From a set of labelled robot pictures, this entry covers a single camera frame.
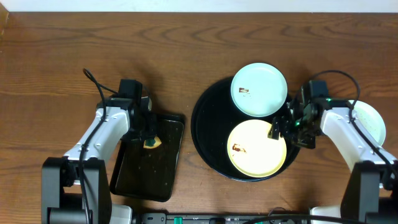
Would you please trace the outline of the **green and yellow sponge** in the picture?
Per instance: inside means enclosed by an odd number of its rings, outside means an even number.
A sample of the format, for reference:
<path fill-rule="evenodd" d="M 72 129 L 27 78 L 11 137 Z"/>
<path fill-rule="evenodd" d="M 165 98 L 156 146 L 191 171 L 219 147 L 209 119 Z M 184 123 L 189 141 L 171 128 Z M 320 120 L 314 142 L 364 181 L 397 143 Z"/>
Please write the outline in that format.
<path fill-rule="evenodd" d="M 162 144 L 162 141 L 159 139 L 158 136 L 153 138 L 146 139 L 144 141 L 144 149 L 155 149 Z"/>

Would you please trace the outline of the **yellow plate with stain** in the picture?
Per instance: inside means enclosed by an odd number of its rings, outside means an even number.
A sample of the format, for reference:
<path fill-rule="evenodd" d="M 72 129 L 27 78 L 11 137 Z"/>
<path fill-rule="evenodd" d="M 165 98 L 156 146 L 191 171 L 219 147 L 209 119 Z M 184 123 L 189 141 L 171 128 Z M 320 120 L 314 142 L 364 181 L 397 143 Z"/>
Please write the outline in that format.
<path fill-rule="evenodd" d="M 239 123 L 230 132 L 227 153 L 240 173 L 263 178 L 275 174 L 287 157 L 287 143 L 268 137 L 272 125 L 259 119 Z"/>

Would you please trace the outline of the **green plate with stain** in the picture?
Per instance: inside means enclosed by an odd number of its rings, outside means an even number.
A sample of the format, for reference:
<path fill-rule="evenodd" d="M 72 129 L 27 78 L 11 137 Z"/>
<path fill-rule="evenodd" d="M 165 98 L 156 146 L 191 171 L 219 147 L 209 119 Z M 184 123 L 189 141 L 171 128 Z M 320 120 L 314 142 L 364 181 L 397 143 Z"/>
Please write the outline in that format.
<path fill-rule="evenodd" d="M 284 105 L 288 88 L 277 68 L 267 63 L 251 63 L 235 74 L 230 93 L 237 109 L 260 118 L 274 114 Z"/>

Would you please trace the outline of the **black rectangular tray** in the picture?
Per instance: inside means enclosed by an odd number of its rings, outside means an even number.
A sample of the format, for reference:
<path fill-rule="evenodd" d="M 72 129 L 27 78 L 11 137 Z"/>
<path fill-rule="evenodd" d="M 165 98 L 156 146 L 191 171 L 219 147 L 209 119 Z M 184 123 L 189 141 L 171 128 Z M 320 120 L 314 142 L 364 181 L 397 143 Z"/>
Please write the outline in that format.
<path fill-rule="evenodd" d="M 184 127 L 183 116 L 159 114 L 160 146 L 146 149 L 138 140 L 121 142 L 109 184 L 111 193 L 166 202 L 174 186 Z"/>

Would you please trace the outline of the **light green plate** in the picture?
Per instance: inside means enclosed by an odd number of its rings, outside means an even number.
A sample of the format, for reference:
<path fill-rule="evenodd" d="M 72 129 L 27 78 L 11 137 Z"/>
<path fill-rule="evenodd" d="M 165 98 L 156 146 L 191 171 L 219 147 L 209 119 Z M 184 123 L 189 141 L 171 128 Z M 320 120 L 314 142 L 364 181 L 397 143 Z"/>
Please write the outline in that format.
<path fill-rule="evenodd" d="M 380 146 L 383 145 L 386 139 L 386 125 L 382 116 L 371 105 L 363 101 L 357 101 L 354 110 L 356 118 L 359 119 L 368 133 Z"/>

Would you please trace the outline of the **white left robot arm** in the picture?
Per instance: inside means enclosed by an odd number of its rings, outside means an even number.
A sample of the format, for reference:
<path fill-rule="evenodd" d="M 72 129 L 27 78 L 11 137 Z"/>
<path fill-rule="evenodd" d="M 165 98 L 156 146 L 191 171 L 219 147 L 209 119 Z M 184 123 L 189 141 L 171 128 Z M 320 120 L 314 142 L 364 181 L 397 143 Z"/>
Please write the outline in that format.
<path fill-rule="evenodd" d="M 95 118 L 62 157 L 42 165 L 42 223 L 132 223 L 133 209 L 111 200 L 106 164 L 120 140 L 143 139 L 152 101 L 109 97 L 96 105 Z"/>

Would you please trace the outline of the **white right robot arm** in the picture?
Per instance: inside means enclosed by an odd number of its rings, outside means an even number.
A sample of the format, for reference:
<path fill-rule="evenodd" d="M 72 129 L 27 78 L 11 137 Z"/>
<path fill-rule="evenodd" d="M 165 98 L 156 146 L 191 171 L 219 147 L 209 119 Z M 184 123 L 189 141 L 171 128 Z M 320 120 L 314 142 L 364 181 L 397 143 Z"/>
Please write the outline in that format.
<path fill-rule="evenodd" d="M 397 158 L 361 124 L 353 103 L 309 100 L 289 119 L 274 118 L 268 137 L 313 149 L 321 134 L 336 146 L 351 176 L 339 206 L 315 207 L 309 215 L 294 218 L 309 223 L 397 223 Z"/>

